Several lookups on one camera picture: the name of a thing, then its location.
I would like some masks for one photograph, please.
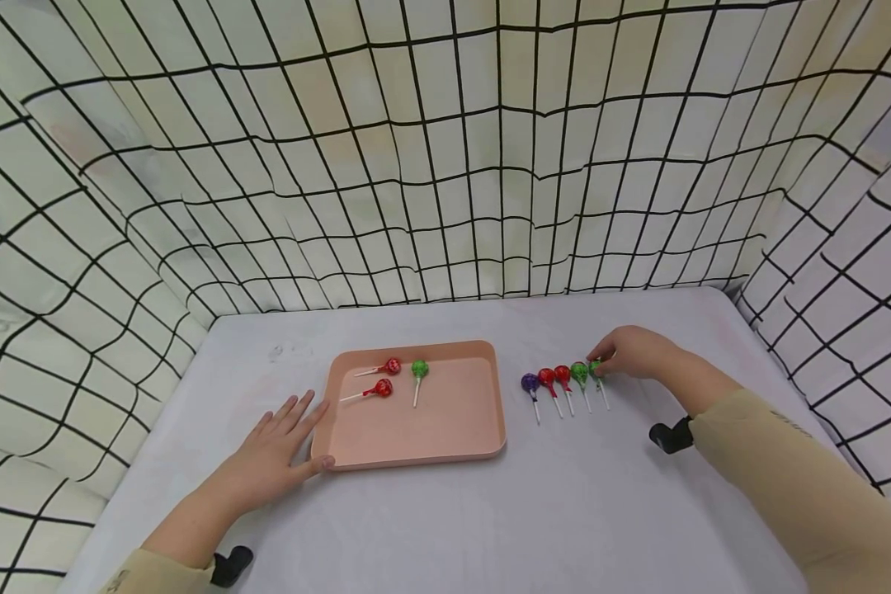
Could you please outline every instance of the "red lollipop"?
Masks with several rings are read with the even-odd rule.
[[[562,384],[564,395],[567,398],[567,408],[570,408],[571,417],[574,417],[574,406],[571,404],[571,386],[568,385],[568,382],[571,381],[571,370],[566,365],[559,365],[554,368],[554,377],[557,377],[558,382]]]
[[[359,374],[353,374],[353,377],[359,377],[360,375],[370,375],[370,374],[378,374],[380,371],[383,371],[384,374],[396,375],[399,374],[399,371],[402,369],[402,364],[400,364],[399,359],[396,357],[392,357],[389,361],[383,364],[383,367],[375,367],[370,370],[360,371]]]
[[[558,409],[558,417],[564,418],[562,408],[558,405],[558,395],[554,392],[554,372],[545,367],[543,370],[538,371],[538,381],[551,393],[551,398],[554,399],[554,407]]]
[[[376,386],[373,386],[370,389],[366,389],[364,390],[364,392],[353,394],[352,396],[346,396],[346,398],[340,398],[340,402],[343,402],[344,400],[351,400],[353,398],[365,398],[365,396],[370,396],[372,394],[387,398],[392,394],[392,382],[390,382],[388,379],[383,378],[382,380],[376,382]]]

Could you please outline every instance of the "beige sleeve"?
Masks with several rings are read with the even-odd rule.
[[[202,594],[215,570],[191,569],[153,552],[132,551],[100,594]]]
[[[696,449],[739,488],[813,594],[891,593],[891,504],[747,389],[691,421]]]

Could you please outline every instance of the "grid backdrop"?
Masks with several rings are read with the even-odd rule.
[[[219,315],[694,284],[891,497],[891,1],[2,0],[0,592]]]

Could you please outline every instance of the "hand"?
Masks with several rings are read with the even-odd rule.
[[[673,359],[684,354],[663,335],[640,326],[620,326],[594,346],[587,360],[601,359],[595,370],[598,376],[620,371],[642,380],[659,380]]]
[[[308,389],[299,402],[297,396],[290,396],[276,414],[265,412],[238,451],[208,477],[200,490],[222,502],[233,514],[240,515],[268,504],[310,477],[332,468],[332,456],[290,465],[329,408],[329,402],[324,400],[301,420],[313,399],[314,391]]]

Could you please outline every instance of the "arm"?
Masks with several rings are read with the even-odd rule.
[[[693,421],[696,449],[744,493],[811,592],[891,592],[891,504],[850,465],[705,359],[625,326],[590,359],[598,374],[662,382]]]
[[[333,466],[331,456],[290,465],[327,411],[328,402],[321,402],[301,420],[313,399],[308,390],[299,403],[290,396],[277,413],[265,413],[238,451],[172,509],[101,593],[195,594],[206,589],[215,549],[239,517]]]

